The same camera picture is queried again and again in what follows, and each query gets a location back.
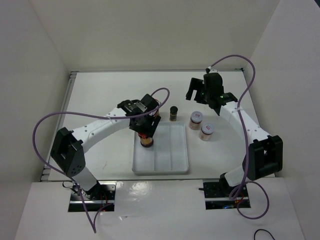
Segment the red lid sauce jar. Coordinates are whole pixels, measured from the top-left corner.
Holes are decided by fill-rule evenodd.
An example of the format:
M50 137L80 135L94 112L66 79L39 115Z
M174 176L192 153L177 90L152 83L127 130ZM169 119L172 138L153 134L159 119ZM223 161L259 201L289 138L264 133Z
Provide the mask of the red lid sauce jar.
M151 116L153 116L153 119L157 119L160 116L159 110L154 111L150 114Z
M144 148L150 148L153 146L154 144L154 140L152 137L147 136L146 134L143 133L138 133L138 137L140 140L140 144L144 147Z

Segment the white lid spice jar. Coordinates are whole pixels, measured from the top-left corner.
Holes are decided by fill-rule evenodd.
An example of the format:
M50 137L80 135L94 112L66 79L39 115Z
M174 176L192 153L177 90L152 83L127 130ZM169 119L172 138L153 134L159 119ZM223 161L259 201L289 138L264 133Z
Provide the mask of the white lid spice jar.
M203 114L200 111L192 112L189 120L189 128L192 130L198 130L203 121Z
M202 141L208 141L214 133L214 125L211 122L206 122L202 125L199 132L199 138Z

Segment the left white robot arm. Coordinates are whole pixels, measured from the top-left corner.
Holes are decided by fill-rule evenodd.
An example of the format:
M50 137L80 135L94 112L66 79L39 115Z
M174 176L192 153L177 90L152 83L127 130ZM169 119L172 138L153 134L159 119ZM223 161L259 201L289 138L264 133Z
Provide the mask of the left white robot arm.
M160 103L146 94L141 100L124 100L103 119L95 120L83 127L59 129L55 135L50 156L64 172L81 188L88 200L97 200L103 187L86 166L85 153L106 137L129 128L142 140L142 146L153 145L153 136L161 120Z

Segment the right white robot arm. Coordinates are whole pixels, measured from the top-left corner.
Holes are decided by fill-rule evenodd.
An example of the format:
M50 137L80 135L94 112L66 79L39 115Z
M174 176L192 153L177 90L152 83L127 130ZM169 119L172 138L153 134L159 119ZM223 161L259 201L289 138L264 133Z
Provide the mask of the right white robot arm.
M203 79L191 78L185 98L208 105L245 142L241 166L220 175L219 191L223 196L235 194L243 180L255 181L283 169L283 140L263 130L239 105L238 99L224 91L219 73L206 73Z

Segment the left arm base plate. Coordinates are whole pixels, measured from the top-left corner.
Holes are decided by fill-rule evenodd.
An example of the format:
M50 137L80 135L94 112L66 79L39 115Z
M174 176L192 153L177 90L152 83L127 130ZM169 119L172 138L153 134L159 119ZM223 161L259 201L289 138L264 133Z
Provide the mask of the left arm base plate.
M116 183L112 181L102 181L101 190L94 193L94 196L87 195L82 190L82 197L88 212L97 212L102 208L103 212L113 212L115 210ZM78 188L71 181L63 181L62 187L71 190L68 212L84 212L81 196Z

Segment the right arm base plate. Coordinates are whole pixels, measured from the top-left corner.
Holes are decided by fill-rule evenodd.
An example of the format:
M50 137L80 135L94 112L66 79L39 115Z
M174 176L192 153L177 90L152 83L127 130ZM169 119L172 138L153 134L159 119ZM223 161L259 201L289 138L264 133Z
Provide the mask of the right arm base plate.
M251 208L246 186L242 188L242 192L236 200L229 199L229 194L222 191L219 181L216 179L203 180L203 186L199 187L198 190L203 192L206 210L236 209L238 203L240 203L240 208Z

